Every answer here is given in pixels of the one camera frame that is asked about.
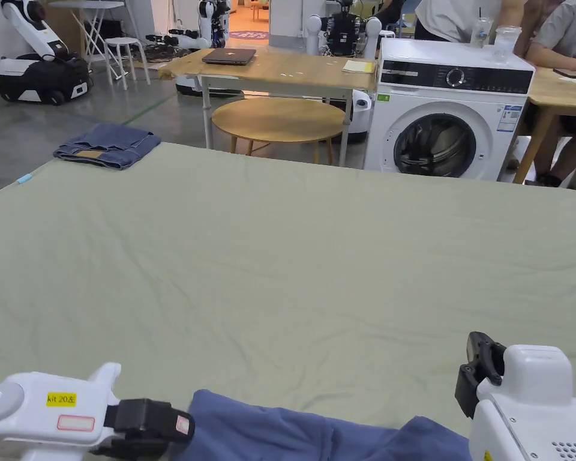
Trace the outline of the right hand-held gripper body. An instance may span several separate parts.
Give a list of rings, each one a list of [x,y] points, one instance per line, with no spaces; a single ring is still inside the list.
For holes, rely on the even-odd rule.
[[[472,460],[576,460],[576,397],[569,358],[546,345],[511,345],[499,385],[478,385]]]

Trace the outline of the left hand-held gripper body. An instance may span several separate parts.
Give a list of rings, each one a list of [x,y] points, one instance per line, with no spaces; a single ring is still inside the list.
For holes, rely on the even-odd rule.
[[[0,458],[82,460],[118,437],[105,425],[119,400],[113,386],[118,363],[105,363],[88,379],[38,371],[0,382]]]

